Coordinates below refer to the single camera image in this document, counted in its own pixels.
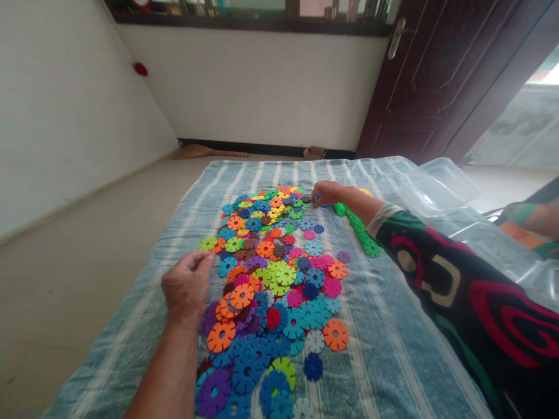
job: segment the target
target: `window frame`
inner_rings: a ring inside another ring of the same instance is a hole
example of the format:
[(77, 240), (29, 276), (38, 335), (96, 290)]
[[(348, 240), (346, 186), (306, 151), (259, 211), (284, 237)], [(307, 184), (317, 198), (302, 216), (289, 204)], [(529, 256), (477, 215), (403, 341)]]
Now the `window frame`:
[[(183, 13), (182, 16), (159, 15), (155, 13), (146, 14), (140, 12), (126, 13), (119, 11), (111, 0), (105, 0), (105, 4), (111, 12), (112, 17), (115, 19), (115, 22), (119, 24), (352, 35), (384, 38), (390, 36), (392, 29), (392, 25), (386, 24), (381, 19), (361, 18), (355, 23), (346, 23), (345, 13), (339, 13), (337, 18), (334, 20), (326, 20), (322, 17), (299, 16), (299, 0), (285, 0), (285, 10), (282, 10), (281, 12), (276, 12), (274, 10), (245, 10), (230, 8), (227, 9), (227, 11), (230, 12), (232, 16), (227, 17), (188, 15), (184, 1), (179, 3)], [(248, 16), (253, 14), (258, 14), (259, 18), (248, 18)]]

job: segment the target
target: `cardboard box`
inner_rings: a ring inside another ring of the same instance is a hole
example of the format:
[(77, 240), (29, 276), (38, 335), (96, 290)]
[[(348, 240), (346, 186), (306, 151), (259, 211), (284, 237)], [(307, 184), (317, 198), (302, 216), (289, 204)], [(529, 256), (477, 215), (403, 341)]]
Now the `cardboard box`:
[(307, 147), (303, 150), (303, 156), (305, 160), (322, 160), (326, 155), (326, 149), (324, 147)]

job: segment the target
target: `wooden door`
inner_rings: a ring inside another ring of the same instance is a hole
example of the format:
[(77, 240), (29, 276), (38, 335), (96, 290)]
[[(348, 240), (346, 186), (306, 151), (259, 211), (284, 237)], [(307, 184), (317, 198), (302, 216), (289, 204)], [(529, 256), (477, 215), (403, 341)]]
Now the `wooden door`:
[(356, 157), (439, 157), (552, 2), (403, 0)]

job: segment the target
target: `door handle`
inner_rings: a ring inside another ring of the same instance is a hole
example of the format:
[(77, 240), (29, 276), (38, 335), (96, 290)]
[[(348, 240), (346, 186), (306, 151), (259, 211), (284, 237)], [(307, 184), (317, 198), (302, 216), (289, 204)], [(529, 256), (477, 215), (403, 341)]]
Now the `door handle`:
[(390, 43), (390, 48), (388, 49), (388, 59), (392, 59), (396, 56), (396, 50), (398, 49), (398, 44), (400, 43), (400, 38), (406, 33), (417, 33), (415, 29), (406, 29), (406, 18), (400, 17), (398, 23), (396, 23), (396, 30), (394, 31), (394, 37)]

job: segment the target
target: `windowsill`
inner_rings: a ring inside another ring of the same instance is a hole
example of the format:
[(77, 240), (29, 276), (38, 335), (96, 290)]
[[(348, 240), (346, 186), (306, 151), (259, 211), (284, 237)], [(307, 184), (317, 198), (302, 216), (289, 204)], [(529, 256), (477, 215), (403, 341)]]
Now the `windowsill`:
[(523, 89), (531, 91), (556, 91), (559, 92), (559, 84), (544, 84), (544, 83), (530, 83), (527, 82)]
[(195, 27), (206, 29), (233, 29), (266, 32), (295, 32), (365, 37), (390, 36), (391, 26), (384, 23), (325, 22), (312, 18), (300, 20), (237, 19), (227, 17), (166, 16), (113, 13), (117, 23), (151, 26)]

